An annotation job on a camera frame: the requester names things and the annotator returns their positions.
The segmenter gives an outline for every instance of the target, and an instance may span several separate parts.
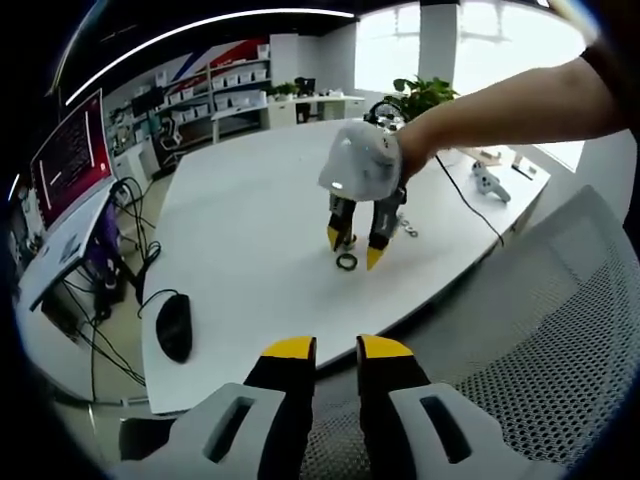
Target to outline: white table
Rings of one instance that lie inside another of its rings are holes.
[[[318,338],[320,366],[428,302],[496,242],[495,234],[461,201],[436,162],[408,185],[406,218],[419,231],[400,230],[376,267],[366,271],[373,204],[356,208],[359,259],[353,272],[335,266],[329,248],[328,192],[317,186],[332,140],[345,121],[260,132],[183,158],[157,224],[162,254],[150,268],[145,298],[162,288],[189,295],[193,351],[169,360],[155,320],[168,295],[143,311],[142,353],[154,413],[188,409],[227,382],[242,382],[271,343],[296,335]],[[473,160],[443,152],[472,206],[505,232],[540,194],[535,181],[508,166],[491,167],[511,193],[504,204],[482,196]]]
[[[340,105],[340,111],[333,112],[333,116],[340,119],[359,117],[364,114],[364,98],[354,97],[351,95],[337,96],[319,96],[295,98],[293,100],[284,100],[271,102],[266,105],[253,107],[233,107],[221,110],[211,116],[213,128],[212,143],[216,144],[220,141],[220,120],[223,118],[233,117],[247,112],[261,112],[260,123],[265,130],[281,127],[292,127],[297,123],[296,105],[303,103],[318,103],[323,105]]]
[[[76,268],[84,258],[91,233],[109,199],[114,180],[103,182],[51,233],[20,279],[20,304],[33,311],[44,293],[60,278]],[[71,255],[62,259],[65,247],[73,245]]]

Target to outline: red screen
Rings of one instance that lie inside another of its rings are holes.
[[[111,175],[102,124],[102,91],[78,106],[51,133],[31,161],[45,228],[84,192]]]

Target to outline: red stripe wall graphic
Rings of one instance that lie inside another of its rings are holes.
[[[217,77],[219,75],[223,75],[224,73],[229,71],[229,69],[242,65],[242,64],[230,65],[237,60],[242,60],[242,59],[254,60],[258,58],[258,45],[264,45],[267,43],[269,43],[268,38],[252,38],[249,40],[243,40],[237,45],[231,47],[229,50],[221,53],[220,55],[218,55],[217,57],[215,57],[209,62],[209,66],[211,68],[217,68],[217,67],[221,67],[229,64],[229,68],[217,70],[216,72],[213,73],[213,76]],[[200,72],[204,72],[205,70],[206,70],[206,67],[203,66],[193,73],[194,74],[200,73]],[[205,76],[190,78],[188,80],[185,80],[182,83],[177,84],[174,88],[171,89],[171,93],[177,92],[179,90],[183,90],[185,88],[201,85],[206,81],[207,81],[207,78]]]

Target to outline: window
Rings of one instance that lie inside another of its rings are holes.
[[[507,2],[465,0],[454,88],[468,94],[535,67],[552,67],[576,58],[585,48],[580,32],[540,8]],[[538,145],[576,170],[584,142]]]
[[[393,80],[418,74],[419,57],[418,3],[364,15],[356,31],[355,88],[391,93]]]

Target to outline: white controller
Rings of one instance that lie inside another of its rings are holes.
[[[471,171],[476,177],[476,186],[480,193],[486,195],[489,192],[493,192],[505,203],[511,200],[511,195],[500,185],[500,179],[492,173],[489,173],[489,170],[487,170],[487,167],[483,163],[475,162],[471,167]]]

